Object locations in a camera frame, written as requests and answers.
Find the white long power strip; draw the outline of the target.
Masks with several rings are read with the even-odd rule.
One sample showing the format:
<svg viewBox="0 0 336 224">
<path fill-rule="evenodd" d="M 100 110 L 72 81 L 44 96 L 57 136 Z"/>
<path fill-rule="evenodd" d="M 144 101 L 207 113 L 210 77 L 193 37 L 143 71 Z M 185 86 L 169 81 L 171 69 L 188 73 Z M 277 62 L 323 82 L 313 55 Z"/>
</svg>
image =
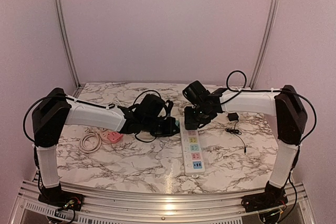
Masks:
<svg viewBox="0 0 336 224">
<path fill-rule="evenodd" d="M 181 127 L 180 134 L 185 175 L 196 176 L 204 174 L 205 164 L 198 131 L 188 131 L 184 127 Z"/>
</svg>

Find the dark green cube socket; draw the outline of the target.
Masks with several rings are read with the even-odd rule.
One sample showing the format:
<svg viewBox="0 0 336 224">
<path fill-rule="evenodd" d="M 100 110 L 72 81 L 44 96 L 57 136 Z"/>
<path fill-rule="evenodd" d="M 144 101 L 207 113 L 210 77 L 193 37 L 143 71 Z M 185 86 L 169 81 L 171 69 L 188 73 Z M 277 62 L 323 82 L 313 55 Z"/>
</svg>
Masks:
<svg viewBox="0 0 336 224">
<path fill-rule="evenodd" d="M 199 123 L 195 120 L 195 118 L 192 115 L 186 115 L 184 117 L 184 126 L 185 129 L 190 130 L 197 130 L 199 127 Z"/>
</svg>

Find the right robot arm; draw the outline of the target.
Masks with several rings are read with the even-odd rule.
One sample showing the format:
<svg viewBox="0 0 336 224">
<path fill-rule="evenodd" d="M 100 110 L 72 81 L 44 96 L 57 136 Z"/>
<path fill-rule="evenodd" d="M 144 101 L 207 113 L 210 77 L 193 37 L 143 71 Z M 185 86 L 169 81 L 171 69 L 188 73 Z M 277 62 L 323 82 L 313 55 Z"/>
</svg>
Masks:
<svg viewBox="0 0 336 224">
<path fill-rule="evenodd" d="M 306 98 L 291 85 L 279 90 L 218 88 L 209 92 L 199 81 L 191 83 L 182 93 L 191 103 L 184 109 L 187 130 L 197 130 L 224 112 L 251 112 L 276 117 L 278 153 L 265 192 L 260 195 L 263 206 L 273 206 L 280 199 L 298 160 L 301 143 L 307 137 L 304 131 L 308 114 L 302 104 Z"/>
</svg>

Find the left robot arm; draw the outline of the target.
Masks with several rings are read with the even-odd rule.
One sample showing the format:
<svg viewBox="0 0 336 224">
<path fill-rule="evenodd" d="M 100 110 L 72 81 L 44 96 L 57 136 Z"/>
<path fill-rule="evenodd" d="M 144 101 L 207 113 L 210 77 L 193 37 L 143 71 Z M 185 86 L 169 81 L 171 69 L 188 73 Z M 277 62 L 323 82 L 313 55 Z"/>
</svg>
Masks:
<svg viewBox="0 0 336 224">
<path fill-rule="evenodd" d="M 56 147 L 66 125 L 84 125 L 105 128 L 121 134 L 137 136 L 142 132 L 154 138 L 174 136 L 180 132 L 176 118 L 171 116 L 174 103 L 163 100 L 154 90 L 144 91 L 140 103 L 129 107 L 110 103 L 99 105 L 65 94 L 54 88 L 47 96 L 34 102 L 23 118 L 23 132 L 27 135 L 26 121 L 31 116 L 34 160 L 39 171 L 40 194 L 54 205 L 66 202 L 58 176 Z"/>
</svg>

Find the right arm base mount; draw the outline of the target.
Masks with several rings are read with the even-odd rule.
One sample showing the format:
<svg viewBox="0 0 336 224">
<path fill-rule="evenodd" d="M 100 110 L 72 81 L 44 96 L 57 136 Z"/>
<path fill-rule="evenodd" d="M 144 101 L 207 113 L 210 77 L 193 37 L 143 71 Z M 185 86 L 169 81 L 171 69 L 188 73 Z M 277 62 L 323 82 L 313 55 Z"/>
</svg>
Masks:
<svg viewBox="0 0 336 224">
<path fill-rule="evenodd" d="M 284 206 L 288 203 L 286 196 L 281 195 L 276 198 L 273 194 L 258 193 L 246 195 L 241 199 L 241 205 L 246 212 L 261 211 L 278 206 Z"/>
</svg>

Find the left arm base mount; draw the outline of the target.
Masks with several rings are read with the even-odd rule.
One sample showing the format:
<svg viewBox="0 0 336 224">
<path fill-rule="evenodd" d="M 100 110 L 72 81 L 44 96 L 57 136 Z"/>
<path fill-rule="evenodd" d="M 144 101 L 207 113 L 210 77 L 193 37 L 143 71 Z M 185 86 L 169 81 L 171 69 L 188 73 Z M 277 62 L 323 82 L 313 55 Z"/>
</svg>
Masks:
<svg viewBox="0 0 336 224">
<path fill-rule="evenodd" d="M 73 209 L 80 211 L 84 196 L 69 191 L 45 191 L 40 194 L 38 201 L 58 207 L 59 210 Z"/>
</svg>

